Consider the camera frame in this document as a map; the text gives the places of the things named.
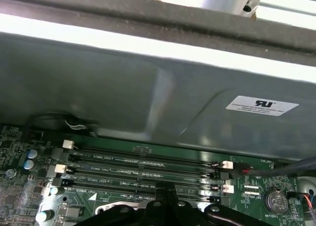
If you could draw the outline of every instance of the capacitor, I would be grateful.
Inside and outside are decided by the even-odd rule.
[[[6,172],[5,172],[5,176],[7,178],[13,178],[14,176],[16,175],[16,171],[14,169],[8,169]]]
[[[29,150],[28,153],[27,153],[27,158],[29,158],[29,159],[34,159],[34,158],[36,158],[37,156],[38,156],[38,151],[35,150],[35,149],[31,149],[31,150]]]
[[[23,164],[23,168],[26,170],[34,170],[36,169],[36,164],[33,160],[26,160]]]
[[[35,220],[38,223],[43,223],[47,220],[50,220],[51,218],[54,217],[54,211],[52,210],[44,210],[39,212],[36,216],[35,216]]]
[[[50,194],[51,195],[58,195],[59,192],[60,192],[60,190],[57,187],[53,187],[53,188],[50,189]]]
[[[263,204],[267,211],[274,215],[283,215],[288,211],[288,199],[277,189],[270,189],[263,194]]]

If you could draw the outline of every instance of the black cable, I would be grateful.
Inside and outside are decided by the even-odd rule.
[[[21,141],[26,142],[33,124],[37,120],[77,120],[78,118],[71,113],[60,110],[49,110],[46,112],[30,115],[25,123],[25,127],[21,136]]]
[[[300,172],[307,170],[316,170],[316,157],[300,160],[298,162],[288,164],[281,168],[269,169],[269,170],[255,170],[248,169],[243,170],[246,175],[262,176],[262,177],[274,177],[282,175],[299,174]]]

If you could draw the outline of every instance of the screw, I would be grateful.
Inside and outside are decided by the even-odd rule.
[[[219,208],[217,206],[212,206],[211,211],[213,212],[219,212]]]
[[[155,202],[155,203],[153,204],[153,206],[161,206],[161,204],[160,204],[159,201],[157,201],[157,202]]]
[[[127,213],[128,211],[129,211],[128,208],[123,208],[123,209],[120,210],[121,213]]]
[[[178,206],[185,206],[185,205],[186,205],[186,203],[184,203],[183,201],[178,202]]]

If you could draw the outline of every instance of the chip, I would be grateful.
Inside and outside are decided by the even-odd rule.
[[[14,195],[8,195],[5,200],[4,200],[4,203],[6,205],[13,205],[15,202],[15,196]]]
[[[41,193],[40,187],[34,187],[33,193]]]

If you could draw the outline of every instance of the screw hole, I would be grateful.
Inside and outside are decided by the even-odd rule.
[[[104,212],[104,209],[102,208],[98,209],[98,214],[101,214],[102,212]]]
[[[245,7],[243,8],[243,11],[244,11],[244,12],[251,12],[251,11],[252,11],[252,9],[251,9],[251,7],[250,7],[250,6],[245,5]]]

